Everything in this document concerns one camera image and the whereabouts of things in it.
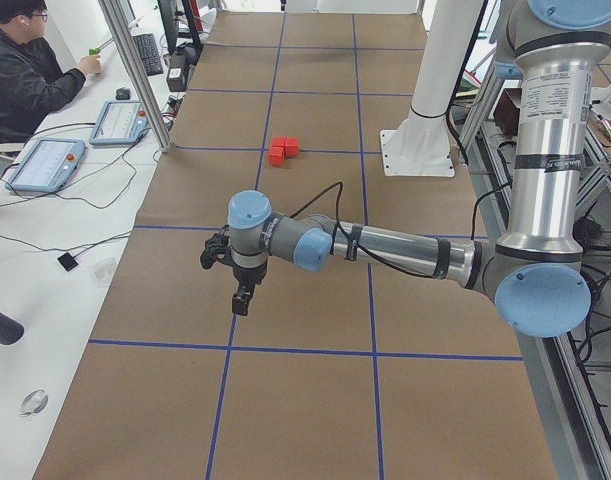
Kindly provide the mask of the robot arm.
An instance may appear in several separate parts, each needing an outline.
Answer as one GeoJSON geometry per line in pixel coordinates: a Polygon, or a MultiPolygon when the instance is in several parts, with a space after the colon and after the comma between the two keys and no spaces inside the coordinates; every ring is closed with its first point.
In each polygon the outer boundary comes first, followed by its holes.
{"type": "MultiPolygon", "coordinates": [[[[272,56],[269,132],[296,136],[302,152],[266,165],[259,190],[285,213],[344,220],[451,242],[469,233],[476,172],[451,177],[387,176],[381,130],[404,117],[427,42],[435,30],[416,15],[228,14],[221,27],[246,59],[272,56]]],[[[450,281],[423,280],[384,266],[332,258],[318,273],[274,259],[246,317],[240,346],[382,350],[468,350],[476,333],[513,347],[492,304],[450,281]]]]}

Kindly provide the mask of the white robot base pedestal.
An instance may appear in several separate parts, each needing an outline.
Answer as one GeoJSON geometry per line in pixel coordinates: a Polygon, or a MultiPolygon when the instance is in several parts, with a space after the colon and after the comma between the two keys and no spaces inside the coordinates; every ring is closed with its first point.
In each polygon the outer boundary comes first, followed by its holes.
{"type": "Polygon", "coordinates": [[[436,4],[409,114],[397,129],[380,132],[385,175],[454,176],[448,110],[486,8],[482,0],[436,4]]]}

